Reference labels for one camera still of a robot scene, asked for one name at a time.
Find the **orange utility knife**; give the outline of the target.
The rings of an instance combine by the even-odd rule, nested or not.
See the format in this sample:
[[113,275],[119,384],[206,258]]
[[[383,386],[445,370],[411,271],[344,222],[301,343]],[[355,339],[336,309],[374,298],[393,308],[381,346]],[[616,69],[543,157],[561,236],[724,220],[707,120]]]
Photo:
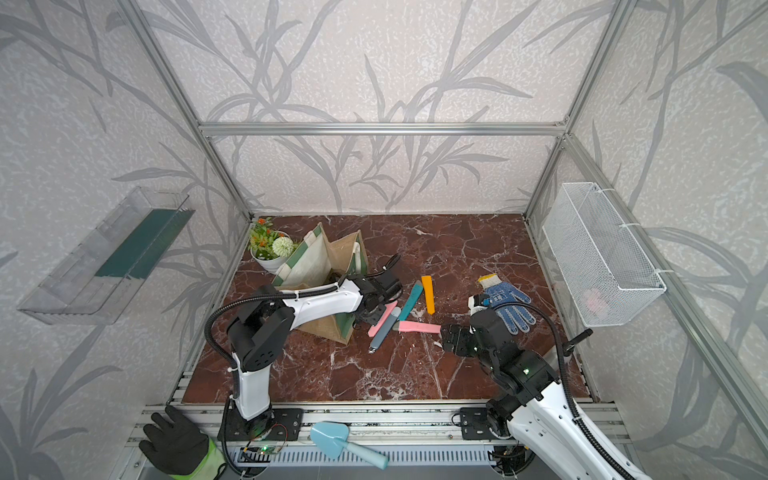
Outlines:
[[433,279],[431,276],[425,275],[421,277],[421,283],[423,287],[427,313],[429,315],[434,315],[436,313],[436,307]]

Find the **teal utility knife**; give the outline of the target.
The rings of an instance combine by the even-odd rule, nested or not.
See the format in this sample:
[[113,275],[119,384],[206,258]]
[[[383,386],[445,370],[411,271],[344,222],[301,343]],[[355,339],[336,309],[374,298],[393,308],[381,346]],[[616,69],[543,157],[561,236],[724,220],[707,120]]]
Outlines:
[[405,305],[402,307],[400,315],[398,316],[398,321],[403,322],[407,319],[413,308],[416,306],[417,302],[419,301],[421,295],[424,292],[424,287],[421,281],[417,281],[410,292],[410,295],[405,303]]

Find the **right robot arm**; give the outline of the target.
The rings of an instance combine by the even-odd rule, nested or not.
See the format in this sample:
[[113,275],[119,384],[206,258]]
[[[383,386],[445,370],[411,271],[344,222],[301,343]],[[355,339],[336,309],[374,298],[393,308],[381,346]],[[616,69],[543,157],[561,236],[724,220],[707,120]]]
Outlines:
[[477,359],[500,388],[486,402],[490,431],[528,447],[561,479],[646,479],[574,400],[555,322],[535,306],[518,305],[549,326],[556,367],[519,347],[495,307],[475,311],[467,326],[440,327],[443,349]]

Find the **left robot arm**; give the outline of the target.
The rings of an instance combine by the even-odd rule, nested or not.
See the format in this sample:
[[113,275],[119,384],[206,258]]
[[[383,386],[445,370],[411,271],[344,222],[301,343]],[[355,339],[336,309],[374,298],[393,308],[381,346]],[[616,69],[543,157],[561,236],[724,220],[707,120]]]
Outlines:
[[204,324],[204,337],[228,363],[233,376],[230,398],[240,417],[251,421],[271,409],[271,365],[293,330],[338,314],[350,314],[359,322],[377,320],[402,290],[400,280],[384,270],[344,275],[333,283],[301,290],[267,285],[253,296],[211,313]]

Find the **black green rubber glove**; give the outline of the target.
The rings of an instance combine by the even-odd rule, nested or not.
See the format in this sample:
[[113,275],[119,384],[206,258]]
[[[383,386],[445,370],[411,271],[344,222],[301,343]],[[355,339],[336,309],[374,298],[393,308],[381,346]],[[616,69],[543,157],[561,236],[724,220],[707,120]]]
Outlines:
[[172,405],[155,412],[143,427],[139,448],[151,464],[172,479],[220,479],[226,460],[215,442]]

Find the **pink utility knife lying crosswise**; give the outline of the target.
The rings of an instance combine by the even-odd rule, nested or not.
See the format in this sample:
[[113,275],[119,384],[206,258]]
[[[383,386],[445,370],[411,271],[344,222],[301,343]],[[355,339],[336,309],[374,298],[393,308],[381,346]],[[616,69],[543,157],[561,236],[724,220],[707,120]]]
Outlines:
[[404,333],[439,334],[441,331],[441,326],[413,321],[399,321],[393,326],[393,329],[395,331]]

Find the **light blue garden trowel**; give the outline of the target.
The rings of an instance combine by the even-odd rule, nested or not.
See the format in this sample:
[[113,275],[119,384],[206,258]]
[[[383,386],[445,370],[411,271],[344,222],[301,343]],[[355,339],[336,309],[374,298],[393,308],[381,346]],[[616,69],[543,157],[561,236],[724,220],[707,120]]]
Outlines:
[[388,457],[382,453],[349,441],[349,427],[336,422],[318,422],[312,425],[310,439],[327,457],[339,459],[344,452],[352,453],[363,461],[384,470]]

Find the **clear plastic wall bin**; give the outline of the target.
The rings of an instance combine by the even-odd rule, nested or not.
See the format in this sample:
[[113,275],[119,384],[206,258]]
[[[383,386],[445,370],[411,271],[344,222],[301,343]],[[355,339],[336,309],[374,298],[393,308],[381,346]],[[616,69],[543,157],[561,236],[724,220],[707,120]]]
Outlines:
[[189,195],[134,188],[19,304],[48,325],[111,325],[195,210]]

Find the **potted artificial flowers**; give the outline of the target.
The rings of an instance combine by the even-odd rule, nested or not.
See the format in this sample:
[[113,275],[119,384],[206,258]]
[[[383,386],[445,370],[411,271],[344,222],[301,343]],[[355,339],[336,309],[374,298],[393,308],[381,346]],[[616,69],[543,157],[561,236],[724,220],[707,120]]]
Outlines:
[[248,233],[248,251],[268,273],[276,274],[297,248],[297,242],[275,228],[272,217],[259,217],[252,221]]

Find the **green Christmas jute pouch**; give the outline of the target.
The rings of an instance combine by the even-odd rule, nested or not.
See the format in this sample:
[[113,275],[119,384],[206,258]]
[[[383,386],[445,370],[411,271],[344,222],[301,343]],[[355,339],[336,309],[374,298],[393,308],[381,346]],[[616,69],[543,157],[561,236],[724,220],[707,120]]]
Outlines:
[[[329,241],[323,224],[310,230],[288,260],[278,268],[272,285],[279,290],[319,287],[343,274],[366,274],[368,258],[360,230]],[[299,327],[318,337],[344,345],[353,333],[353,316],[339,313]]]

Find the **blue dotted work glove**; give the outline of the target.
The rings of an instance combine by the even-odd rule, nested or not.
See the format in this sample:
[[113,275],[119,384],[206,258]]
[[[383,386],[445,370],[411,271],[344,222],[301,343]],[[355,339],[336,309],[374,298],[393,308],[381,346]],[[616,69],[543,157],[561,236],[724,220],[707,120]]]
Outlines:
[[494,309],[512,335],[530,332],[536,320],[525,307],[519,306],[519,303],[531,303],[527,294],[502,281],[497,274],[480,277],[478,283],[483,289],[480,306]]

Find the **grey-blue utility knife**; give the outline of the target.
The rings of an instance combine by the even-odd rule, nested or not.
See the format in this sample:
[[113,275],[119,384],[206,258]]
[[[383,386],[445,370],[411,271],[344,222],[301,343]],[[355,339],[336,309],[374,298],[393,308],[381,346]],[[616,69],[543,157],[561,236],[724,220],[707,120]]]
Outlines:
[[400,315],[400,312],[401,312],[401,308],[398,306],[394,306],[377,324],[377,330],[369,345],[369,349],[368,349],[369,354],[375,353],[380,348],[384,339],[386,338],[386,336],[388,335],[388,333],[390,332],[394,324],[398,321],[398,316]]

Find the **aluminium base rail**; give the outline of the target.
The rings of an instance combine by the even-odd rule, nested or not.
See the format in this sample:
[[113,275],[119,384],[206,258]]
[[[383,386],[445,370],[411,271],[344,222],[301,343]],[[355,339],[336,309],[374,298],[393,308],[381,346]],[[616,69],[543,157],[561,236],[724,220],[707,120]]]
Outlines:
[[[207,434],[215,437],[222,421],[223,404],[176,404],[185,415]],[[631,444],[628,430],[618,407],[611,403],[579,403],[579,406],[615,444]],[[462,440],[461,408],[484,408],[485,402],[436,401],[349,401],[349,402],[287,402],[274,403],[273,411],[301,409],[301,420],[282,425],[299,428],[298,440],[289,446],[309,445],[309,430],[318,422],[344,423],[350,427],[350,439],[361,444],[452,445]],[[162,406],[145,406],[128,436],[127,446],[138,446],[145,438],[143,426],[152,413],[163,413]]]

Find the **pink utility knife grey tip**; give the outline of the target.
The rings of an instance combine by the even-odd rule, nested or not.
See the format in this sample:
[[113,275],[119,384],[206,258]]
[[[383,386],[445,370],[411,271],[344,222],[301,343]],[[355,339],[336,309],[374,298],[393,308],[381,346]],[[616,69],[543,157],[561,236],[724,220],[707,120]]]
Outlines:
[[370,338],[385,338],[394,329],[400,313],[401,308],[397,302],[387,304],[380,320],[368,330],[368,336]]

